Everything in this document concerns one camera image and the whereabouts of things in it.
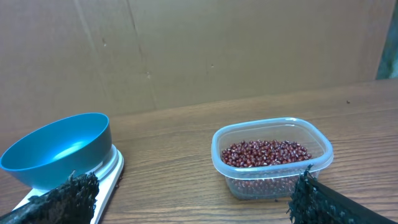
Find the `plastic container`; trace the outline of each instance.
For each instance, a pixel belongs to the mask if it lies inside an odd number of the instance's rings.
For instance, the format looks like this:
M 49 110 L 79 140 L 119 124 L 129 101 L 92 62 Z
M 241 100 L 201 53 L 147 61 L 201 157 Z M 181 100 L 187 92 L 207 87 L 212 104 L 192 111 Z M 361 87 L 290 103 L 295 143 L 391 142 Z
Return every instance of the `plastic container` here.
M 221 152 L 242 140 L 295 141 L 307 148 L 312 158 L 266 167 L 232 167 L 221 161 Z M 320 171 L 333 161 L 333 147 L 329 140 L 307 121 L 297 118 L 273 118 L 225 126 L 218 130 L 211 143 L 214 167 L 226 178 L 232 194 L 240 199 L 277 198 L 289 196 L 295 182 L 310 164 L 311 174 Z

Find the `red bean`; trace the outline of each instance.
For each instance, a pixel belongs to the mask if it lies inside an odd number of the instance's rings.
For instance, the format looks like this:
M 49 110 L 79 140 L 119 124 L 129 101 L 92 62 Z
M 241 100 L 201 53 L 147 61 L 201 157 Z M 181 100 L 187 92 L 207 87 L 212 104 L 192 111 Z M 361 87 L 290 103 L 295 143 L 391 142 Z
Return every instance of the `red bean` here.
M 236 167 L 276 166 L 312 158 L 307 148 L 296 142 L 260 139 L 233 143 L 221 155 L 224 163 Z
M 243 194 L 243 197 L 250 198 L 272 198 L 283 197 L 294 191 L 298 176 L 256 179 L 256 180 L 238 180 L 227 178 L 229 187 L 233 192 Z

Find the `wooden table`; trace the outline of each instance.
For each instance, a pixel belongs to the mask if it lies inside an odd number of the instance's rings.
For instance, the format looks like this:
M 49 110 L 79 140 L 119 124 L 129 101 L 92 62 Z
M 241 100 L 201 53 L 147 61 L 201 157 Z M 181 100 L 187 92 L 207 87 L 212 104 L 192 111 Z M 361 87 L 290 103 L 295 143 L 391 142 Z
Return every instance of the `wooden table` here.
M 333 144 L 320 182 L 398 222 L 398 80 L 384 80 L 112 118 L 124 178 L 103 223 L 289 223 L 288 198 L 235 199 L 210 156 L 220 127 L 283 116 L 306 119 Z M 28 131 L 2 133 L 1 148 Z M 3 171 L 0 189 L 1 214 L 29 191 Z

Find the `brown cardboard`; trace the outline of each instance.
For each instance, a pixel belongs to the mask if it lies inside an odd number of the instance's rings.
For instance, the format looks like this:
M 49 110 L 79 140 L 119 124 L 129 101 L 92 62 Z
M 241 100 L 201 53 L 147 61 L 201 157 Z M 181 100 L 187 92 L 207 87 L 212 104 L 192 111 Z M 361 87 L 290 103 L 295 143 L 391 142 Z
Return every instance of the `brown cardboard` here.
M 0 131 L 373 80 L 395 1 L 0 1 Z

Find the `white kitchen scale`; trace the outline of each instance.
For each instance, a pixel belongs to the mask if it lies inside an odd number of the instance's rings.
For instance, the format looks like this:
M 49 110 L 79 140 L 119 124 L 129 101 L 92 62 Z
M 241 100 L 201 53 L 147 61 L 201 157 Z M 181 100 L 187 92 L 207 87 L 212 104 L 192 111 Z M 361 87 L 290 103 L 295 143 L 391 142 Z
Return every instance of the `white kitchen scale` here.
M 111 151 L 109 152 L 105 161 L 101 162 L 94 169 L 87 172 L 94 172 L 99 180 L 99 193 L 95 199 L 95 211 L 94 217 L 91 219 L 91 224 L 97 224 L 101 218 L 101 215 L 105 209 L 105 206 L 115 189 L 115 185 L 119 180 L 119 176 L 122 172 L 124 165 L 124 159 L 122 154 L 114 145 L 112 145 Z M 32 189 L 21 202 L 14 208 L 17 209 L 29 202 L 31 196 L 41 196 L 47 193 L 48 190 Z

